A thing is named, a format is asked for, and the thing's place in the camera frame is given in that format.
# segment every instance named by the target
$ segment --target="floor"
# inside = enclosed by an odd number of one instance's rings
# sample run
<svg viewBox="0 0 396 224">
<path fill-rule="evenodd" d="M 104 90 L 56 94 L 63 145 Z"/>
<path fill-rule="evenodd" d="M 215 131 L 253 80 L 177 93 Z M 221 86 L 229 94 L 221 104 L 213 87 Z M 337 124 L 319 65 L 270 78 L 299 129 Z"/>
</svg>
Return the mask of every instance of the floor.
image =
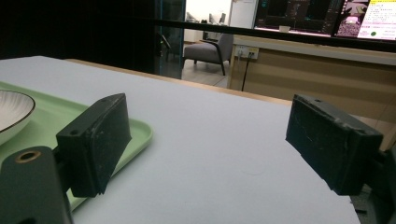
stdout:
<svg viewBox="0 0 396 224">
<path fill-rule="evenodd" d="M 193 60 L 186 60 L 181 73 L 181 79 L 209 86 L 227 88 L 229 68 L 230 65 L 228 62 L 225 62 L 224 69 L 226 76 L 224 76 L 221 71 L 221 65 L 219 64 L 203 62 L 194 64 Z"/>
</svg>

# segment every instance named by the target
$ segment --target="gray armchair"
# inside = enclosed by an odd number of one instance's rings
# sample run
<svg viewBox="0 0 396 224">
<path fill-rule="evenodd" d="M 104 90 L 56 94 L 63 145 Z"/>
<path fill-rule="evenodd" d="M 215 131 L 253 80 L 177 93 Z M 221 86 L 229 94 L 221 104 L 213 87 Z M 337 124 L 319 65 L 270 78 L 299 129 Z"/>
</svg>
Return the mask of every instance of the gray armchair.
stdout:
<svg viewBox="0 0 396 224">
<path fill-rule="evenodd" d="M 206 63 L 217 63 L 221 65 L 225 76 L 224 61 L 230 62 L 233 51 L 233 35 L 222 34 L 218 42 L 204 41 L 202 44 L 188 45 L 184 48 L 183 64 L 187 59 Z"/>
</svg>

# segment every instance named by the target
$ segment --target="table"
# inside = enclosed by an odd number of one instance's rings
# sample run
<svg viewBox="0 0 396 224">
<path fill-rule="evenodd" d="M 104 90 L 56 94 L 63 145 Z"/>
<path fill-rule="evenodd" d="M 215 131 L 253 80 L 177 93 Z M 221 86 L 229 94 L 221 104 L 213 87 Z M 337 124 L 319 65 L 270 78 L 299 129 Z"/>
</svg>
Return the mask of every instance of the table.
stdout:
<svg viewBox="0 0 396 224">
<path fill-rule="evenodd" d="M 359 223 L 285 141 L 289 105 L 45 57 L 0 61 L 0 80 L 85 105 L 125 92 L 154 130 L 76 223 Z"/>
</svg>

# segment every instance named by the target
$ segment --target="display screen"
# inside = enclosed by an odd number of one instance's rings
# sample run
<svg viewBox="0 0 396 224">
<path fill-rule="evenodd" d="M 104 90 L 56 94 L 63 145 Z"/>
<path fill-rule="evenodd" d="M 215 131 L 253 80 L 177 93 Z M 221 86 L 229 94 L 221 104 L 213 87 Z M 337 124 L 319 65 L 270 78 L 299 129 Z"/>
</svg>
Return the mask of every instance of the display screen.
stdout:
<svg viewBox="0 0 396 224">
<path fill-rule="evenodd" d="M 396 40 L 396 0 L 346 0 L 334 35 Z"/>
<path fill-rule="evenodd" d="M 260 0 L 255 28 L 290 33 L 331 36 L 344 0 Z"/>
</svg>

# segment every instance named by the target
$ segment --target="bowl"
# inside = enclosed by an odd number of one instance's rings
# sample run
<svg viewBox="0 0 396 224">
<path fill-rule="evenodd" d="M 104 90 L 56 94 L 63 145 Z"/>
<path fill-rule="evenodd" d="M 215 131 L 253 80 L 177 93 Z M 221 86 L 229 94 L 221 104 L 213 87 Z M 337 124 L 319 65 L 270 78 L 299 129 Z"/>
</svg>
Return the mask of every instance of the bowl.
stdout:
<svg viewBox="0 0 396 224">
<path fill-rule="evenodd" d="M 26 126 L 34 110 L 35 100 L 29 95 L 0 90 L 0 146 Z"/>
</svg>

